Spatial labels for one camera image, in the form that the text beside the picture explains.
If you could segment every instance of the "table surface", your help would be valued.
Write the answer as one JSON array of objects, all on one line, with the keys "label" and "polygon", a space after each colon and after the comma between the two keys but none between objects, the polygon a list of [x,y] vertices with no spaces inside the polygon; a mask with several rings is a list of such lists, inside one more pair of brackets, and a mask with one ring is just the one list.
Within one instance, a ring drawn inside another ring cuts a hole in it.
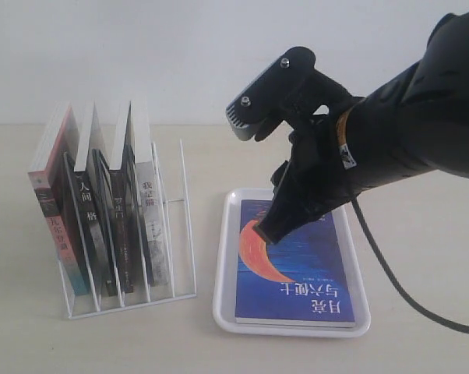
[{"label": "table surface", "polygon": [[[183,142],[198,295],[64,320],[54,246],[26,176],[42,131],[0,125],[0,372],[469,372],[469,335],[419,315],[396,293],[350,205],[372,314],[365,335],[260,337],[227,333],[215,323],[224,197],[238,187],[270,187],[290,152],[285,127],[261,143],[236,140],[227,125],[153,127],[164,169]],[[104,131],[111,142],[113,128]],[[432,311],[469,323],[469,180],[433,171],[363,193],[359,203],[402,285]]]}]

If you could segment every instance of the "screw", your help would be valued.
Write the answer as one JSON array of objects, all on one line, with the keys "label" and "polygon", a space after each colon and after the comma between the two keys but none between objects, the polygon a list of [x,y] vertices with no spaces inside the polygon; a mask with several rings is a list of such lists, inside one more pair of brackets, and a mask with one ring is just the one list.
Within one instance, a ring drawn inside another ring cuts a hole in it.
[{"label": "screw", "polygon": [[250,97],[244,96],[242,97],[242,100],[240,101],[240,104],[242,107],[249,107],[250,106]]},{"label": "screw", "polygon": [[280,66],[283,69],[289,68],[290,67],[290,60],[286,57],[283,57],[280,61]]}]

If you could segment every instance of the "plastic tray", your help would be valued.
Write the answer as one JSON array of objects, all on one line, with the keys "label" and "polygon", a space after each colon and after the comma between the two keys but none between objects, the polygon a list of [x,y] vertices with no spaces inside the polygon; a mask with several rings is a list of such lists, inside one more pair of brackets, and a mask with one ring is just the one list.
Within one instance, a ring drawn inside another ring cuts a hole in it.
[{"label": "plastic tray", "polygon": [[352,328],[279,326],[237,323],[235,321],[241,201],[244,199],[271,200],[272,198],[273,191],[271,189],[236,189],[226,196],[213,293],[213,317],[217,324],[222,329],[232,333],[298,337],[360,337],[369,329],[371,316],[347,216],[343,207],[333,211],[333,219],[336,223],[338,241],[356,316],[356,326]]}]

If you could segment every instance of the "black cable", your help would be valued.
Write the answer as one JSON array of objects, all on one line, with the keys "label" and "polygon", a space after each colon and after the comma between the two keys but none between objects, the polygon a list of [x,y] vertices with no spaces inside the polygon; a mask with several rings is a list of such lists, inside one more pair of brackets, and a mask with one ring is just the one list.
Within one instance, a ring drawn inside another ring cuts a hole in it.
[{"label": "black cable", "polygon": [[423,316],[431,319],[432,321],[443,325],[444,327],[447,327],[451,330],[458,331],[460,333],[468,333],[469,334],[469,326],[464,325],[461,323],[457,323],[454,321],[451,321],[449,319],[446,319],[444,317],[441,317],[434,312],[430,312],[420,304],[418,304],[400,285],[399,281],[397,281],[395,275],[393,274],[392,270],[390,269],[389,265],[387,264],[387,261],[383,257],[382,252],[380,251],[378,245],[375,242],[375,239],[373,238],[373,235],[371,231],[368,228],[368,225],[366,224],[366,219],[362,214],[361,208],[359,207],[359,203],[355,196],[351,197],[351,202],[352,206],[354,207],[354,211],[356,215],[358,216],[359,224],[362,227],[362,230],[364,231],[366,238],[369,241],[370,246],[373,249],[373,252],[376,255],[376,258],[380,262],[380,265],[383,268],[383,271],[385,271],[386,275],[388,276],[390,282],[394,286],[394,288],[399,292],[399,294],[402,296],[402,298],[409,304],[411,305],[417,312],[420,312]]}]

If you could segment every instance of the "sticker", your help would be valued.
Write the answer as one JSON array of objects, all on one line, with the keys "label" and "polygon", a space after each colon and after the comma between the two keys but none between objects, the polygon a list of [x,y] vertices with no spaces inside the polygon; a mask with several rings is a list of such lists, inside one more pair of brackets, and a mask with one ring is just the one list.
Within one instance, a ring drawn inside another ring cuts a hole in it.
[{"label": "sticker", "polygon": [[345,136],[345,127],[347,124],[347,118],[349,117],[349,113],[351,113],[353,107],[350,107],[347,111],[345,111],[337,121],[337,138],[338,138],[338,147],[340,150],[340,158],[342,159],[342,163],[344,164],[345,169],[353,168],[357,166],[358,163],[352,157],[351,151],[349,150],[349,146],[347,145],[347,139]]}]

